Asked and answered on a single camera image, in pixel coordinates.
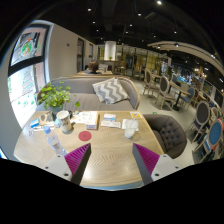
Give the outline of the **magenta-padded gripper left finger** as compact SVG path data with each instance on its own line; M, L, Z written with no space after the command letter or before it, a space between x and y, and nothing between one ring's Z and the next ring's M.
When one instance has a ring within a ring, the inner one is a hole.
M65 156L53 158L44 169L76 185L81 183L88 160L91 155L91 144L85 144Z

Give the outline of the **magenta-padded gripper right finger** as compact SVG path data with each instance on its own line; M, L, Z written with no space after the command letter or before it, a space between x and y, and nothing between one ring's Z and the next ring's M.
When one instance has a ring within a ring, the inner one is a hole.
M144 185L182 169L168 154L158 155L136 143L133 144L132 153Z

